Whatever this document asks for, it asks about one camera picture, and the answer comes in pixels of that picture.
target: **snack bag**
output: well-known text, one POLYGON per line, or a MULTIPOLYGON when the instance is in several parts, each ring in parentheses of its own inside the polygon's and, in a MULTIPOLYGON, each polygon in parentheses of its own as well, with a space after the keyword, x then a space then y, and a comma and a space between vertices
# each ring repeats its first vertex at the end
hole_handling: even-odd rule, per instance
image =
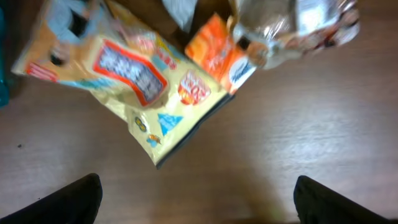
POLYGON ((256 67, 233 42, 227 26, 214 14, 185 49, 185 53, 230 94, 253 74, 256 67))
POLYGON ((48 0, 12 70, 92 92, 157 167, 231 97, 112 1, 48 0))

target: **package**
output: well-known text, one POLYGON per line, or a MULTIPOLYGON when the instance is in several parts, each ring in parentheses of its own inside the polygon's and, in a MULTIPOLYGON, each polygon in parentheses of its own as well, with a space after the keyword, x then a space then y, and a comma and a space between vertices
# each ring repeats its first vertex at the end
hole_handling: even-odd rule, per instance
POLYGON ((185 53, 231 94, 256 70, 248 56, 233 42, 226 24, 217 14, 199 30, 185 53))
POLYGON ((230 0, 228 29, 258 67, 339 46, 359 32, 356 0, 230 0))
POLYGON ((128 123, 157 167, 231 99, 112 1, 46 1, 12 71, 91 91, 128 123))

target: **brown surface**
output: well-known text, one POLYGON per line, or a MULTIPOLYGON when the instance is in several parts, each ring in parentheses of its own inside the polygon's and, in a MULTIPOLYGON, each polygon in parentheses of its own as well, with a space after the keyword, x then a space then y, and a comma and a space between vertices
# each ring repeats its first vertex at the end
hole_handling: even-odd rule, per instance
POLYGON ((24 79, 0 110, 0 217, 90 172, 97 223, 292 221, 299 175, 396 217, 398 2, 359 8, 354 42, 259 72, 161 170, 89 93, 24 79))

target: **red logo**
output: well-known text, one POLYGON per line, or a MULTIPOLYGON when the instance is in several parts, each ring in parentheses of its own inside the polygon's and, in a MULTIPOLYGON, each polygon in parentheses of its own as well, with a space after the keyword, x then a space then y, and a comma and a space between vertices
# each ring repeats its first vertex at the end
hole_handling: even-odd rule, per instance
POLYGON ((57 74, 54 72, 51 72, 50 70, 41 67, 40 65, 37 65, 36 63, 30 63, 26 74, 32 75, 33 77, 42 79, 42 80, 49 80, 52 82, 57 82, 58 77, 57 74))
POLYGON ((178 93, 183 104, 196 105, 204 101, 210 95, 211 90, 202 79, 194 74, 193 70, 189 70, 181 79, 178 93))

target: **red label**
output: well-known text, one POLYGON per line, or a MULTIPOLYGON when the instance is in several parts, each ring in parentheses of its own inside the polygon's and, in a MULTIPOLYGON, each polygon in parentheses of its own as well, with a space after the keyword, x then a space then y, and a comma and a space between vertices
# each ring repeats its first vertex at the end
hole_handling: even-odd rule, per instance
POLYGON ((142 106, 158 99, 168 85, 150 61, 108 40, 105 40, 93 70, 129 85, 142 106))
POLYGON ((30 63, 27 70, 26 74, 32 75, 33 77, 42 79, 42 80, 49 80, 52 82, 57 82, 58 76, 54 72, 51 72, 50 70, 41 67, 40 65, 37 65, 36 63, 30 63))
POLYGON ((175 63, 174 59, 170 57, 168 53, 165 53, 159 47, 156 48, 156 54, 159 58, 168 66, 171 70, 175 70, 177 68, 177 64, 175 63))
POLYGON ((211 94, 211 90, 202 79, 189 70, 181 79, 178 93, 183 104, 196 105, 204 101, 211 94))

